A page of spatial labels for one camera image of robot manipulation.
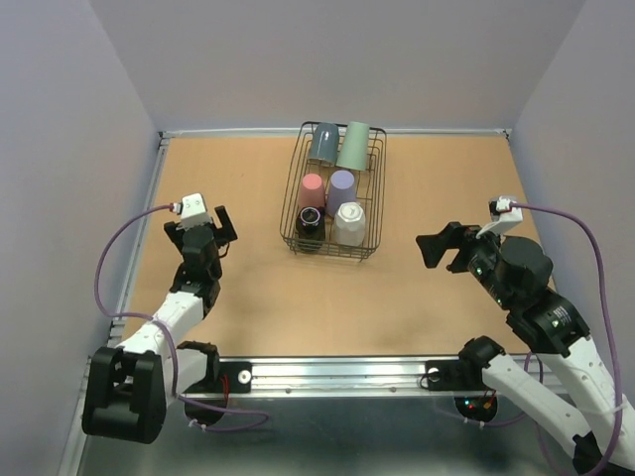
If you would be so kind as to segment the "black mug white inside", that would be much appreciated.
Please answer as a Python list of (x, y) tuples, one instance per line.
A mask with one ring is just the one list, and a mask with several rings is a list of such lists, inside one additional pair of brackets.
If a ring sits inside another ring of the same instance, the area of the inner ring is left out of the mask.
[(315, 253), (325, 241), (324, 208), (306, 206), (297, 215), (298, 247), (302, 252)]

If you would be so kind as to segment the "pink cup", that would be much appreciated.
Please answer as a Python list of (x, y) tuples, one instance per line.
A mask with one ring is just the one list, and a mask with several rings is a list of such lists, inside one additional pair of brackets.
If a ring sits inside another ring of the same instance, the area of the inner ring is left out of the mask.
[(325, 207), (325, 187), (320, 175), (307, 174), (303, 176), (298, 195), (298, 207), (299, 209)]

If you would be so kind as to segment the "lavender cup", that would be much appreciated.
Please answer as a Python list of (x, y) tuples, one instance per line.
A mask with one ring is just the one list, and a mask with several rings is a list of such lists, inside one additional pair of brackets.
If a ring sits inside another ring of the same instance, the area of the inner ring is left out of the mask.
[(339, 207), (356, 200), (355, 176), (348, 170), (338, 170), (329, 179), (326, 197), (326, 213), (334, 217)]

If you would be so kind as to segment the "green cup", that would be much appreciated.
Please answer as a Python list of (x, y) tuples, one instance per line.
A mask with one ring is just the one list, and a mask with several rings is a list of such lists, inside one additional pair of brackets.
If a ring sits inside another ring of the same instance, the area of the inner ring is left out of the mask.
[(354, 171), (365, 171), (368, 162), (370, 126), (351, 121), (347, 124), (336, 165)]

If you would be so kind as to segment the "grey mug white inside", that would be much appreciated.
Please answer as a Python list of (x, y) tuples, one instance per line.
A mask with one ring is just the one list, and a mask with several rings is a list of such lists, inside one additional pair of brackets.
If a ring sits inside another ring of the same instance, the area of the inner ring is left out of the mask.
[(337, 161), (338, 147), (338, 126), (334, 123), (318, 123), (313, 132), (308, 159), (334, 165)]

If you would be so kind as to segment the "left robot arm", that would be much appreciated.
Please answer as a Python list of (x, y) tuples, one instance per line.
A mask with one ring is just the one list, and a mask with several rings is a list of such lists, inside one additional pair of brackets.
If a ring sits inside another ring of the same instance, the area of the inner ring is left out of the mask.
[(199, 193), (166, 208), (179, 217), (164, 230), (182, 261), (158, 310), (144, 315), (131, 337), (91, 357), (81, 418), (87, 435), (149, 444), (181, 392), (191, 385), (208, 391), (220, 381), (216, 346), (184, 337), (213, 308), (221, 260), (237, 234), (225, 207), (209, 210)]

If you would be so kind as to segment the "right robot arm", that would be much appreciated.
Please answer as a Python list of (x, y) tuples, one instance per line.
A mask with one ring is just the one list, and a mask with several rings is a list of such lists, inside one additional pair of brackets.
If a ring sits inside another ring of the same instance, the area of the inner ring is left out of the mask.
[(543, 248), (530, 238), (459, 222), (420, 235), (416, 243), (429, 269), (455, 251), (447, 270), (476, 278), (570, 397), (563, 400), (531, 377), (487, 336), (469, 340), (456, 360), (434, 363), (422, 377), (427, 389), (498, 391), (559, 443), (578, 474), (633, 474), (634, 408), (599, 357), (581, 314), (550, 287), (553, 262)]

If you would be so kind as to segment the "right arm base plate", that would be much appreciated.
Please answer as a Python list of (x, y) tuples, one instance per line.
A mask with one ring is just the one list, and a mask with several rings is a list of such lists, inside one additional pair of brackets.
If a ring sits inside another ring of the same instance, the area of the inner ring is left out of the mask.
[(485, 391), (482, 369), (467, 360), (428, 360), (419, 386), (431, 392)]

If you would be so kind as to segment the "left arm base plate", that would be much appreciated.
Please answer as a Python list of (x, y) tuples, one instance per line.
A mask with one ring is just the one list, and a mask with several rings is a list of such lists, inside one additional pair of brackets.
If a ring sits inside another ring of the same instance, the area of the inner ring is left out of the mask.
[(253, 365), (247, 360), (221, 360), (215, 366), (214, 381), (204, 378), (184, 390), (185, 394), (249, 394), (252, 389)]

